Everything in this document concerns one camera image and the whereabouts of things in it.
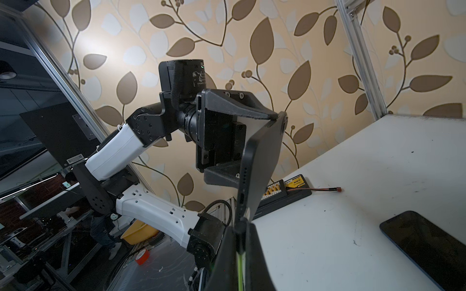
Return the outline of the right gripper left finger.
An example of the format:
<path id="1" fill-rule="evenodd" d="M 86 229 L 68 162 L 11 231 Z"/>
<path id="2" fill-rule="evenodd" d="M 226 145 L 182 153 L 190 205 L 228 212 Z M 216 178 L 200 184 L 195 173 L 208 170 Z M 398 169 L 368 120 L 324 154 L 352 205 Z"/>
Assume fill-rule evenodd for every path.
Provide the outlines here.
<path id="1" fill-rule="evenodd" d="M 238 291 L 238 289 L 236 237 L 233 228 L 228 227 L 205 290 Z"/>

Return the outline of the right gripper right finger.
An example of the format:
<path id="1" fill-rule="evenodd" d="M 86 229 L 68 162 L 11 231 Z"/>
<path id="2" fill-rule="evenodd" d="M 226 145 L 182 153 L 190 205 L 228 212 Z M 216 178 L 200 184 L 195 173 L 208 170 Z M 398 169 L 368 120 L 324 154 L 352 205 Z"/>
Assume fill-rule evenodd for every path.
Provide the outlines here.
<path id="1" fill-rule="evenodd" d="M 275 291 L 276 288 L 268 271 L 257 228 L 248 220 L 245 222 L 245 290 Z"/>

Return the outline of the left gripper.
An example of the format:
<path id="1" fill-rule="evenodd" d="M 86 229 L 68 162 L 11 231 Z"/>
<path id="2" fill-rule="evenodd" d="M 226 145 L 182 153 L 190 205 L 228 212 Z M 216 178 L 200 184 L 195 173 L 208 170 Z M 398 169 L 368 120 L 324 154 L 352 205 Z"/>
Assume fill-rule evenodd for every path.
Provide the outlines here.
<path id="1" fill-rule="evenodd" d="M 178 129 L 196 144 L 196 168 L 208 185 L 239 187 L 246 125 L 237 117 L 276 120 L 251 92 L 205 89 L 193 102 L 180 105 Z"/>

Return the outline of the black phone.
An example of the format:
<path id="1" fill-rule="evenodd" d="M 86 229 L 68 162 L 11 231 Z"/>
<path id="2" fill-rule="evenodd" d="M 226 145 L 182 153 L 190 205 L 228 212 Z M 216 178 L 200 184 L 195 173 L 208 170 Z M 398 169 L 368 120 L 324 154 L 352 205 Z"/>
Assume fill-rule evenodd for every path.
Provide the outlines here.
<path id="1" fill-rule="evenodd" d="M 288 122 L 286 112 L 270 120 L 246 141 L 240 167 L 235 224 L 251 221 L 277 166 L 284 131 Z"/>

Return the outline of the blue phone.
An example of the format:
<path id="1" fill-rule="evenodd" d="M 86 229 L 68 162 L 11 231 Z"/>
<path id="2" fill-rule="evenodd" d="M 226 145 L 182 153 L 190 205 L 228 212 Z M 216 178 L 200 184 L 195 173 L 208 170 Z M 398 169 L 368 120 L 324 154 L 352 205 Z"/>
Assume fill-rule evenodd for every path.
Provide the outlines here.
<path id="1" fill-rule="evenodd" d="M 379 225 L 381 232 L 443 291 L 466 289 L 466 245 L 412 210 Z"/>

